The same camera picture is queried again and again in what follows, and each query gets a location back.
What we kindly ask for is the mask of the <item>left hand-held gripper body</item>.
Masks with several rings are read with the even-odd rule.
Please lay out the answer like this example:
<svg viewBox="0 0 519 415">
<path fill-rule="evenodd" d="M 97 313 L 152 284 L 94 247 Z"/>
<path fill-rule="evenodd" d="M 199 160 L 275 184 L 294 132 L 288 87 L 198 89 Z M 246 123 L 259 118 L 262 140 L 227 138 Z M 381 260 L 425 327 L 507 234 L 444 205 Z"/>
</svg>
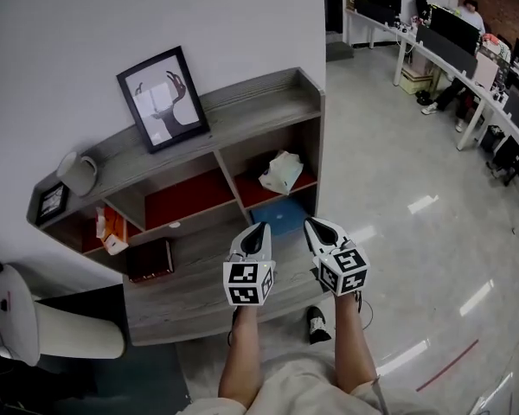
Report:
<svg viewBox="0 0 519 415">
<path fill-rule="evenodd" d="M 262 306 L 274 284 L 272 250 L 231 250 L 223 263 L 223 286 L 231 306 Z"/>
</svg>

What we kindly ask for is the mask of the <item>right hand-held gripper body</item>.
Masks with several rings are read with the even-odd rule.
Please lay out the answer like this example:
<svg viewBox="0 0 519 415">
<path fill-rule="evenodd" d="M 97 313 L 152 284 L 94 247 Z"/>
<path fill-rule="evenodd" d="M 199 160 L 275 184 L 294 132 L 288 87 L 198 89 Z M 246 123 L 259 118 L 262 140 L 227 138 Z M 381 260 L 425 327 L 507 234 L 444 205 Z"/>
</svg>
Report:
<svg viewBox="0 0 519 415">
<path fill-rule="evenodd" d="M 367 253 L 352 240 L 316 255 L 312 261 L 318 281 L 336 297 L 361 291 L 367 282 L 370 268 Z"/>
</svg>

